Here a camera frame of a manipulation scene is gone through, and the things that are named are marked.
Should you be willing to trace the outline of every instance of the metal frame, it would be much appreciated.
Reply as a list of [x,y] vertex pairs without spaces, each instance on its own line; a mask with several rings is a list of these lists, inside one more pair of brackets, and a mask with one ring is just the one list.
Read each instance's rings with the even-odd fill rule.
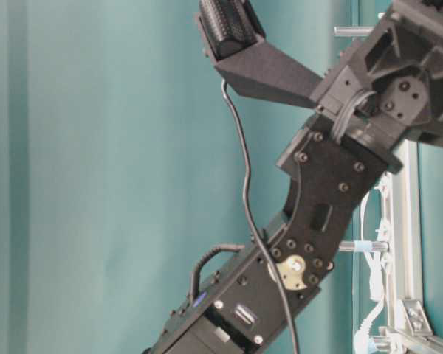
[[[390,225],[389,252],[385,254],[386,302],[388,327],[386,336],[395,345],[393,353],[443,354],[443,339],[429,328],[423,303],[422,236],[418,149],[415,142],[404,142],[396,152],[404,162],[397,175],[387,173],[382,180],[382,217]],[[404,303],[419,304],[418,316],[423,330],[414,328]]]

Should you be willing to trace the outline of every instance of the wire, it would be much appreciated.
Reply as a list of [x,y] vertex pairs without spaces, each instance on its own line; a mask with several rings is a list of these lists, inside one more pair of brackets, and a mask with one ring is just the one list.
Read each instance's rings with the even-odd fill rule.
[[221,244],[213,247],[210,251],[202,256],[200,261],[196,264],[190,276],[190,289],[189,289],[189,300],[190,304],[193,305],[195,299],[199,295],[199,283],[200,283],[200,272],[212,258],[214,258],[218,253],[221,252],[240,252],[244,248],[244,245],[232,245],[232,244]]
[[294,354],[299,354],[299,346],[298,346],[298,336],[297,336],[297,328],[295,326],[294,316],[292,315],[292,310],[290,309],[289,300],[287,299],[286,289],[284,287],[284,283],[281,279],[281,275],[279,274],[279,270],[277,265],[275,264],[273,258],[267,246],[264,244],[261,236],[259,235],[259,231],[256,228],[255,222],[253,220],[253,214],[250,209],[250,199],[249,199],[249,191],[250,191],[250,182],[251,182],[251,161],[250,154],[248,152],[246,138],[244,137],[243,126],[241,124],[241,120],[238,115],[238,111],[236,110],[233,101],[227,93],[227,82],[223,80],[221,82],[221,91],[223,92],[223,98],[228,105],[228,108],[233,115],[236,124],[236,130],[238,131],[238,137],[241,143],[241,149],[243,151],[244,157],[244,166],[246,168],[244,174],[244,184],[243,184],[243,204],[244,204],[244,213],[246,214],[247,222],[250,226],[251,233],[253,234],[254,240],[258,247],[261,249],[262,254],[266,258],[269,266],[272,269],[274,274],[275,282],[279,289],[279,294],[281,295],[282,304],[284,307],[284,311],[286,313],[287,324],[289,325],[290,333],[292,335],[292,346],[294,349]]

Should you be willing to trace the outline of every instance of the green backdrop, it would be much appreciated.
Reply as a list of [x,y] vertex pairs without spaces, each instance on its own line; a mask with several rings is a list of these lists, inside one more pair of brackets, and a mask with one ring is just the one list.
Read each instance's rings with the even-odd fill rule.
[[[332,28],[351,23],[349,0],[254,2],[269,40],[318,73],[347,44]],[[0,354],[139,353],[200,254],[246,240],[244,168],[196,4],[0,0]],[[236,102],[265,224],[288,186],[274,162],[309,112]],[[351,256],[322,288],[301,349],[350,353]],[[290,350],[284,334],[271,353]]]

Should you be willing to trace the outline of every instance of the bolt head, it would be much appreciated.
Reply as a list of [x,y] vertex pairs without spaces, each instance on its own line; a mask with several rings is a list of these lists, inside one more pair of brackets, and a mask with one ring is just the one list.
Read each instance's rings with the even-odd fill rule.
[[307,253],[312,253],[312,252],[315,250],[314,246],[312,246],[310,243],[307,243],[307,244],[303,247],[303,249],[304,249],[305,252],[307,252]]
[[263,344],[263,341],[264,341],[264,339],[263,339],[263,337],[261,337],[260,335],[257,335],[257,336],[254,337],[254,342],[255,342],[257,345],[261,345],[261,344]]
[[421,330],[423,328],[423,323],[420,321],[413,321],[412,325],[414,330]]
[[410,83],[408,81],[403,81],[399,84],[400,91],[406,92],[411,87]]
[[324,139],[324,136],[320,131],[318,131],[317,133],[314,134],[313,139],[316,142],[322,142]]
[[364,172],[365,169],[366,169],[366,166],[362,162],[356,162],[354,164],[354,170],[358,173]]
[[413,308],[409,308],[407,313],[410,317],[418,317],[419,315]]
[[221,309],[223,308],[224,304],[223,304],[223,301],[221,301],[221,300],[216,300],[216,301],[213,303],[213,306],[215,306],[215,308],[216,308],[217,310],[221,310]]
[[323,261],[320,258],[315,258],[313,260],[313,266],[315,268],[322,268],[323,267]]
[[340,192],[346,193],[349,191],[349,184],[342,182],[338,185],[338,189],[340,190]]
[[387,102],[386,104],[385,104],[385,110],[386,111],[392,111],[393,109],[394,109],[394,107],[395,107],[396,105],[394,104],[394,102],[392,102],[392,101],[389,101],[389,102]]
[[300,263],[297,260],[294,260],[292,258],[289,258],[288,260],[288,264],[289,267],[293,270],[293,271],[301,271],[302,270],[302,263]]
[[316,275],[314,275],[314,274],[310,275],[310,277],[309,277],[309,281],[310,281],[310,283],[313,284],[313,285],[317,285],[318,282],[320,282],[320,280],[318,279],[318,277],[317,277]]
[[286,244],[287,247],[289,247],[290,249],[294,249],[295,247],[297,247],[297,242],[295,242],[295,240],[293,240],[292,238],[288,239]]
[[301,164],[304,164],[309,160],[309,156],[306,153],[296,153],[295,159]]
[[281,256],[281,250],[278,249],[277,247],[276,247],[276,248],[273,248],[273,249],[272,249],[272,256],[273,256],[274,258],[279,258],[279,257]]
[[246,278],[244,275],[240,276],[238,278],[238,284],[241,285],[241,286],[248,285],[248,278]]

